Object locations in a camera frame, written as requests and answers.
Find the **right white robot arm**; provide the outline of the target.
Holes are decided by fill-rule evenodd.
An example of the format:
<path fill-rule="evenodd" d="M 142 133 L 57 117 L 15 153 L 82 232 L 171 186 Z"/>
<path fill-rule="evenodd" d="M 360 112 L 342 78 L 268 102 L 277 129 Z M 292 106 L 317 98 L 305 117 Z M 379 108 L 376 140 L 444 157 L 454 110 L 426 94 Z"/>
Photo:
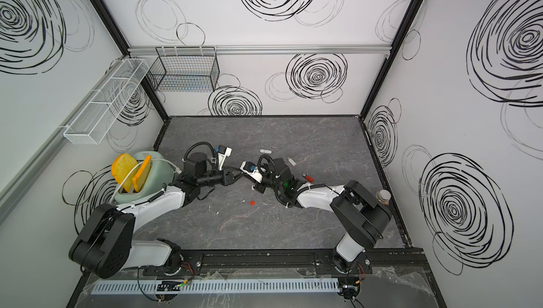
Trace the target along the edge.
<path fill-rule="evenodd" d="M 393 218 L 386 204 L 354 180 L 340 186 L 315 184 L 296 178 L 283 159 L 269 155 L 261 155 L 257 163 L 243 162 L 241 170 L 255 181 L 255 190 L 273 190 L 286 208 L 316 208 L 336 215 L 345 233 L 332 252 L 332 263 L 342 273 L 375 247 Z"/>

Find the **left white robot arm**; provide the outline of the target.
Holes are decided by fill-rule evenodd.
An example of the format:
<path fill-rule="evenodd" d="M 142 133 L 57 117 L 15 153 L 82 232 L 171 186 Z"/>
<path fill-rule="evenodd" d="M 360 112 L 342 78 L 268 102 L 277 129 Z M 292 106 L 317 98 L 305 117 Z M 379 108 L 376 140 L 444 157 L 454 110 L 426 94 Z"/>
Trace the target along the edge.
<path fill-rule="evenodd" d="M 203 186 L 214 188 L 237 182 L 239 176 L 234 169 L 224 165 L 230 154 L 230 148 L 220 145 L 214 152 L 214 168 L 207 172 L 196 165 L 199 156 L 192 154 L 184 159 L 180 176 L 156 193 L 120 206 L 101 204 L 72 244 L 69 259 L 102 279 L 127 268 L 145 267 L 154 267 L 166 276 L 177 275 L 185 266 L 177 244 L 165 239 L 135 240 L 133 235 L 158 217 L 202 200 Z"/>

